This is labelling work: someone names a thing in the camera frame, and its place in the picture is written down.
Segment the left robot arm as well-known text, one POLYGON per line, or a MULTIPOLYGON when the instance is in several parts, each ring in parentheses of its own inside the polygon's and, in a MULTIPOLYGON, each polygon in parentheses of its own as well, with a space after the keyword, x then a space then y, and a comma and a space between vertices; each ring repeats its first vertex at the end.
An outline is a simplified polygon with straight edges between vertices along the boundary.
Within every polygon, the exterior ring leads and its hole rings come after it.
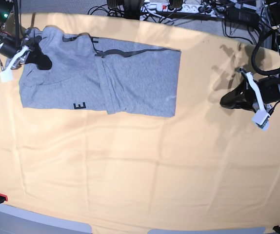
POLYGON ((280 0, 265 0, 260 13, 260 21, 266 31, 252 49, 252 70, 244 67, 238 69, 242 80, 221 98, 220 105, 226 109, 242 109, 269 117, 280 103, 280 0), (278 61, 262 67, 261 48, 268 39, 272 42, 278 61))

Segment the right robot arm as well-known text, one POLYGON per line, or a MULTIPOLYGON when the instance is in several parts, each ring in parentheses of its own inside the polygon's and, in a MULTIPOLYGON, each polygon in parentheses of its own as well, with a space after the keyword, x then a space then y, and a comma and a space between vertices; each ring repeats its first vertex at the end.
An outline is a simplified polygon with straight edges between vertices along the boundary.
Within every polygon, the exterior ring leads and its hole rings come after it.
POLYGON ((15 70, 23 64, 34 64, 39 70, 52 68, 52 61, 40 48, 41 37, 30 29, 23 31, 20 9, 16 0, 0 0, 0 54, 10 59, 0 67, 15 70))

